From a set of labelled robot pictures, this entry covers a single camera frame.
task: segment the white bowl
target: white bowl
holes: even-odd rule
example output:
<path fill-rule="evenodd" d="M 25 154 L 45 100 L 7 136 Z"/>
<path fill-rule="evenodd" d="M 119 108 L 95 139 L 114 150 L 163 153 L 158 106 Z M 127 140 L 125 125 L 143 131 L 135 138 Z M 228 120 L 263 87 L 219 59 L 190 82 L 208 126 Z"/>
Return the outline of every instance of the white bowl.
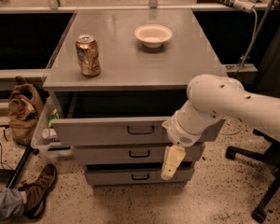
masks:
<path fill-rule="evenodd" d="M 148 24 L 139 26 L 134 35 L 140 40 L 146 47 L 158 48 L 164 42 L 169 41 L 172 37 L 172 32 L 168 27 L 158 24 Z"/>

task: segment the robotic arm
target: robotic arm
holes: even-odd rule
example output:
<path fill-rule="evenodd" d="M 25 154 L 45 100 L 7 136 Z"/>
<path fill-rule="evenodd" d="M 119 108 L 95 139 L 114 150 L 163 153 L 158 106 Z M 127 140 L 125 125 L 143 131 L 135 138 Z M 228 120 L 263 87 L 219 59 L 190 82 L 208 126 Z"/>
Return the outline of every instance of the robotic arm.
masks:
<path fill-rule="evenodd" d="M 187 87 L 188 100 L 162 126 L 173 143 L 166 148 L 161 178 L 169 180 L 203 131 L 234 117 L 280 142 L 280 99 L 250 93 L 236 79 L 200 75 Z"/>

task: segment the floor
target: floor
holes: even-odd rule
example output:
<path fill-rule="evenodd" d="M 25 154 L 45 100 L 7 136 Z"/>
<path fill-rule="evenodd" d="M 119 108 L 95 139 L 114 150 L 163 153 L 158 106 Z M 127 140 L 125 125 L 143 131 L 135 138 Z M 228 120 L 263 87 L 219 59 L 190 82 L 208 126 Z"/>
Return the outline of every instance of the floor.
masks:
<path fill-rule="evenodd" d="M 3 107 L 0 124 L 7 122 Z M 2 160 L 14 169 L 25 147 L 15 144 L 8 130 L 6 139 L 3 130 L 0 128 Z M 216 142 L 206 143 L 194 175 L 186 185 L 93 188 L 74 159 L 49 159 L 41 152 L 32 154 L 16 187 L 22 180 L 35 181 L 46 163 L 54 163 L 58 180 L 47 198 L 45 213 L 38 220 L 11 217 L 0 223 L 257 223 L 251 218 L 251 212 L 273 181 L 272 167 L 240 156 L 234 161 L 227 160 L 224 155 L 229 145 L 262 152 L 269 143 L 252 134 L 252 129 L 239 120 L 226 118 Z M 0 181 L 0 189 L 6 183 Z M 280 223 L 280 190 L 266 211 L 265 223 Z"/>

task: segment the brown bag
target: brown bag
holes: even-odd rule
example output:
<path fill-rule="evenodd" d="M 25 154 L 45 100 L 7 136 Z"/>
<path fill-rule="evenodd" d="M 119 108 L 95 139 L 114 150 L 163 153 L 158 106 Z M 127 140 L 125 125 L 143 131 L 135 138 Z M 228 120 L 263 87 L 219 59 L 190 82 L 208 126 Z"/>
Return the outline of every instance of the brown bag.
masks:
<path fill-rule="evenodd" d="M 8 102 L 8 117 L 12 139 L 16 143 L 30 145 L 43 107 L 44 103 L 33 84 L 25 80 L 15 86 Z"/>

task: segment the desk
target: desk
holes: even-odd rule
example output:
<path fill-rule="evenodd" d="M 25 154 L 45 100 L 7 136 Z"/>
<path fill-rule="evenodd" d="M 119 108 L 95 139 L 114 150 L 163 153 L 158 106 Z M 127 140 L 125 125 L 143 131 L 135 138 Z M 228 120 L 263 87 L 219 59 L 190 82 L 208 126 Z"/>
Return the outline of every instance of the desk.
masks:
<path fill-rule="evenodd" d="M 169 27 L 173 38 L 161 49 L 147 49 L 133 35 L 144 24 Z M 84 77 L 75 41 L 92 34 L 102 72 Z M 90 185 L 187 182 L 201 157 L 211 127 L 187 155 L 175 177 L 161 180 L 166 146 L 161 123 L 187 100 L 186 87 L 199 74 L 226 76 L 190 9 L 80 10 L 49 72 L 44 89 L 61 119 L 53 127 L 74 150 Z"/>

